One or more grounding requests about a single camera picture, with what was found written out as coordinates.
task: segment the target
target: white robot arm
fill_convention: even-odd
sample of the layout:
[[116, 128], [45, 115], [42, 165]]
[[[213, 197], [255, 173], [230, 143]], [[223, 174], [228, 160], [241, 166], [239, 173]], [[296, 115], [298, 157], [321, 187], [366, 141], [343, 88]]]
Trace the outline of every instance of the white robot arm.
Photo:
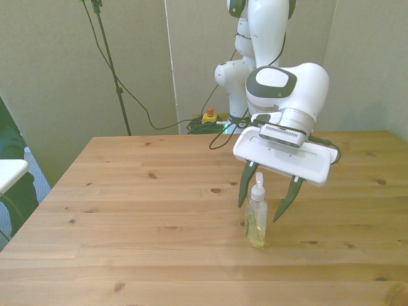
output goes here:
[[218, 66], [215, 79], [228, 92], [230, 122], [239, 122], [246, 109], [253, 122], [251, 127], [237, 129], [241, 135], [233, 149], [235, 157], [247, 163], [238, 206], [258, 165], [289, 176], [289, 192], [275, 222], [296, 198], [303, 181], [324, 185], [336, 160], [336, 150], [308, 142], [326, 99], [329, 78], [317, 64], [279, 68], [296, 0], [227, 0], [227, 4], [231, 15], [240, 17], [235, 46], [244, 58]]

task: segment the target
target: cable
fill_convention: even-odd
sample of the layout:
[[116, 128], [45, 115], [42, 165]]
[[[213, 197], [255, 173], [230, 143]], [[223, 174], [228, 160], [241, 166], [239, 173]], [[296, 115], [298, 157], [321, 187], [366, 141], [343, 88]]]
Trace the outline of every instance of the cable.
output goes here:
[[98, 47], [99, 52], [101, 53], [103, 59], [105, 60], [106, 65], [108, 65], [109, 69], [110, 69], [111, 72], [113, 73], [114, 77], [117, 79], [118, 83], [120, 83], [121, 86], [123, 86], [123, 89], [145, 110], [145, 112], [146, 112], [146, 114], [147, 114], [147, 118], [148, 118], [148, 120], [149, 120], [149, 124], [152, 126], [152, 128], [154, 128], [155, 130], [168, 129], [168, 128], [171, 128], [171, 127], [173, 127], [173, 126], [176, 126], [176, 125], [179, 124], [179, 123], [187, 122], [187, 121], [192, 121], [193, 119], [181, 120], [181, 121], [179, 121], [179, 122], [177, 122], [177, 123], [174, 123], [174, 124], [172, 124], [172, 125], [170, 125], [170, 126], [166, 126], [166, 127], [162, 127], [162, 128], [161, 128], [161, 127], [155, 127], [155, 126], [153, 125], [153, 123], [152, 123], [152, 121], [151, 121], [151, 119], [150, 119], [150, 113], [149, 113], [149, 111], [148, 111], [148, 110], [144, 107], [144, 105], [126, 88], [126, 86], [121, 82], [121, 80], [117, 77], [115, 71], [112, 69], [111, 65], [109, 64], [108, 60], [106, 59], [106, 57], [105, 57], [105, 55], [104, 55], [104, 53], [103, 53], [103, 51], [102, 51], [102, 49], [101, 49], [101, 47], [100, 47], [100, 45], [99, 45], [98, 38], [96, 37], [96, 32], [95, 32], [94, 24], [93, 24], [93, 22], [92, 22], [91, 16], [89, 15], [89, 11], [88, 11], [88, 8], [87, 8], [87, 6], [86, 6], [84, 0], [82, 0], [82, 4], [84, 5], [85, 11], [87, 12], [87, 16], [88, 16], [89, 22], [90, 22], [90, 24], [91, 24], [92, 32], [93, 32], [93, 34], [94, 34], [94, 38], [95, 38], [95, 42], [96, 42], [96, 46]]
[[[228, 125], [210, 142], [210, 145], [208, 146], [208, 147], [210, 148], [210, 150], [217, 150], [217, 149], [220, 149], [220, 148], [222, 148], [223, 146], [225, 146], [225, 145], [231, 140], [232, 136], [234, 135], [235, 130], [238, 128], [238, 125], [239, 125], [240, 123], [242, 123], [242, 121], [244, 121], [246, 124], [248, 123], [247, 121], [244, 120], [245, 116], [247, 115], [247, 112], [248, 112], [248, 108], [247, 108], [247, 111], [244, 113], [244, 115], [242, 116], [242, 118], [240, 119], [239, 122], [231, 122], [230, 124], [228, 124]], [[212, 144], [218, 139], [218, 137], [220, 137], [220, 136], [224, 133], [224, 131], [225, 131], [226, 129], [228, 129], [230, 126], [232, 126], [233, 124], [235, 124], [235, 127], [234, 127], [234, 129], [232, 130], [232, 133], [230, 134], [230, 136], [229, 136], [229, 138], [227, 139], [227, 141], [224, 142], [222, 145], [219, 145], [218, 147], [215, 147], [215, 148], [211, 147]]]
[[285, 42], [286, 42], [286, 33], [285, 33], [285, 37], [283, 38], [282, 49], [280, 50], [280, 53], [279, 53], [278, 57], [276, 59], [274, 59], [268, 66], [271, 66], [274, 62], [276, 62], [278, 60], [278, 58], [281, 57], [281, 55], [283, 53], [283, 49], [285, 49]]
[[309, 141], [310, 142], [316, 142], [316, 143], [321, 143], [322, 145], [331, 145], [332, 147], [335, 147], [337, 150], [337, 157], [336, 160], [334, 162], [332, 162], [331, 164], [337, 164], [340, 159], [342, 158], [342, 151], [340, 150], [340, 148], [338, 146], [336, 146], [334, 143], [332, 143], [331, 141], [327, 140], [327, 139], [322, 139], [316, 136], [309, 136]]
[[[235, 49], [235, 51], [234, 51], [234, 53], [232, 54], [231, 59], [230, 59], [229, 61], [232, 61], [232, 59], [234, 58], [234, 55], [236, 54], [236, 52], [237, 52], [237, 50]], [[210, 96], [208, 97], [207, 101], [204, 103], [203, 109], [201, 110], [201, 115], [203, 115], [205, 106], [207, 105], [208, 101], [210, 101], [210, 99], [211, 99], [213, 93], [215, 92], [215, 90], [216, 90], [217, 88], [218, 88], [218, 84], [214, 87], [214, 89], [213, 89], [213, 91], [211, 92]]]
[[6, 236], [6, 234], [4, 234], [3, 233], [3, 231], [2, 230], [0, 230], [0, 234], [2, 234], [3, 235], [3, 237], [5, 237], [5, 239], [7, 240], [7, 241], [9, 241], [10, 242], [10, 239]]
[[24, 219], [21, 211], [17, 208], [16, 204], [14, 204], [14, 202], [4, 193], [0, 193], [0, 198], [4, 198], [8, 203], [10, 203], [10, 205], [15, 209], [15, 211], [17, 212], [18, 216], [21, 218], [21, 221], [25, 222], [26, 219]]
[[340, 148], [338, 146], [336, 146], [334, 143], [330, 144], [331, 146], [335, 147], [337, 150], [337, 157], [336, 160], [334, 162], [332, 162], [331, 164], [337, 164], [340, 159], [342, 158], [342, 151], [340, 150]]
[[218, 134], [224, 129], [224, 124], [218, 124], [217, 121], [222, 121], [220, 116], [217, 116], [216, 122], [206, 122], [201, 124], [203, 116], [199, 116], [187, 125], [187, 134]]

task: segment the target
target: pump dispenser nozzle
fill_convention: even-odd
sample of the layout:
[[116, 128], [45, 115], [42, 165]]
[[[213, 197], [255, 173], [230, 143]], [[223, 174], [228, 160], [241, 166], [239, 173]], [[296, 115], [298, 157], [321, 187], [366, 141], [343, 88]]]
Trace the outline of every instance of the pump dispenser nozzle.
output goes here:
[[265, 199], [265, 188], [263, 188], [263, 174], [262, 172], [257, 172], [255, 174], [256, 185], [251, 189], [251, 198], [255, 201], [262, 201]]

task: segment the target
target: green cable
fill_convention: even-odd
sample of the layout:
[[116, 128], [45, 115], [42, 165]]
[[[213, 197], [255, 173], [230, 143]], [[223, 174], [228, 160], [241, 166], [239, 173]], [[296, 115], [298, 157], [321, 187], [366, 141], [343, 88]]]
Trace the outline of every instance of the green cable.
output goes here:
[[15, 211], [17, 212], [17, 214], [20, 216], [21, 221], [23, 221], [23, 223], [26, 221], [21, 213], [21, 211], [17, 208], [16, 204], [14, 204], [14, 202], [4, 193], [0, 193], [0, 198], [4, 198], [6, 199], [6, 201], [8, 203], [10, 203], [10, 205], [15, 209]]
[[1, 229], [0, 229], [0, 234], [2, 234], [3, 237], [5, 237], [5, 239], [10, 242], [10, 239], [6, 236], [6, 234], [3, 233]]

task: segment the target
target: soap bottle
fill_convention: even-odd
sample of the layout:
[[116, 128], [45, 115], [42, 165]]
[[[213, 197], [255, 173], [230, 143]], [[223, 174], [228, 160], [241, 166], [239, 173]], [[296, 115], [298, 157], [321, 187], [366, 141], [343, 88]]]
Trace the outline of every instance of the soap bottle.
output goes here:
[[265, 243], [266, 217], [268, 204], [265, 201], [263, 175], [256, 173], [256, 184], [251, 189], [251, 195], [246, 199], [245, 235], [253, 247], [263, 247]]

